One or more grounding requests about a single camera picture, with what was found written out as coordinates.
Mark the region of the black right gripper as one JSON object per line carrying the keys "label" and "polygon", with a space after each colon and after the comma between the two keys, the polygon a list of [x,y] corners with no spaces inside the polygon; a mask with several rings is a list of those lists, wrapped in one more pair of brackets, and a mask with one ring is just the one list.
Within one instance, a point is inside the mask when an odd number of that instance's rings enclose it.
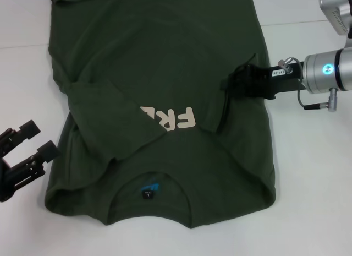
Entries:
{"label": "black right gripper", "polygon": [[293,72],[287,74],[281,67],[261,68],[244,63],[235,68],[227,79],[220,82],[220,89],[235,99],[258,97],[267,100],[276,98],[276,94],[305,90],[301,78],[303,62],[291,63]]}

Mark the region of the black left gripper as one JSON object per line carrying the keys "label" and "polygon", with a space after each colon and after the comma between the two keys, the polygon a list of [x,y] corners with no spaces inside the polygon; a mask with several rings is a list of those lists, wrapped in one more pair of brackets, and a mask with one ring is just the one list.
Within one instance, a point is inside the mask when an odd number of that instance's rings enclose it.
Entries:
{"label": "black left gripper", "polygon": [[33,120],[19,127],[19,130],[8,128],[1,134],[1,203],[9,200],[16,190],[28,185],[45,174],[43,163],[50,163],[60,154],[53,141],[48,141],[24,161],[11,167],[3,159],[24,140],[31,139],[40,133]]}

